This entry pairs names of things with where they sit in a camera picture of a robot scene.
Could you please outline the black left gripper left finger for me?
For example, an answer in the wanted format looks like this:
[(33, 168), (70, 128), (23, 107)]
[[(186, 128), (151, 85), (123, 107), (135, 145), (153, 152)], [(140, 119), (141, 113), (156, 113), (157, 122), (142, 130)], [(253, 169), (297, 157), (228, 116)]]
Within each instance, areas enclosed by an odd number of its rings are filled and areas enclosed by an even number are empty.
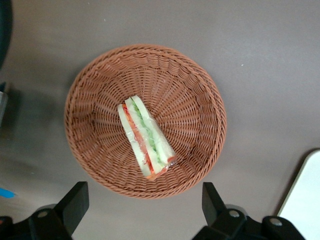
[(79, 181), (53, 208), (43, 208), (31, 215), (28, 219), (31, 238), (71, 240), (89, 205), (88, 183)]

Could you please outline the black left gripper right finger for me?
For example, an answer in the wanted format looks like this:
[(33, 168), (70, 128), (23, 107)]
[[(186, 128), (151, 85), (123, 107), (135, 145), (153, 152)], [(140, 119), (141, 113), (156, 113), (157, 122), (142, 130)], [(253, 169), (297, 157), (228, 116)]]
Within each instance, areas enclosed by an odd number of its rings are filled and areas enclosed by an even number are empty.
[(264, 240), (262, 224), (241, 210), (226, 207), (211, 182), (202, 184), (202, 211), (207, 222), (194, 240)]

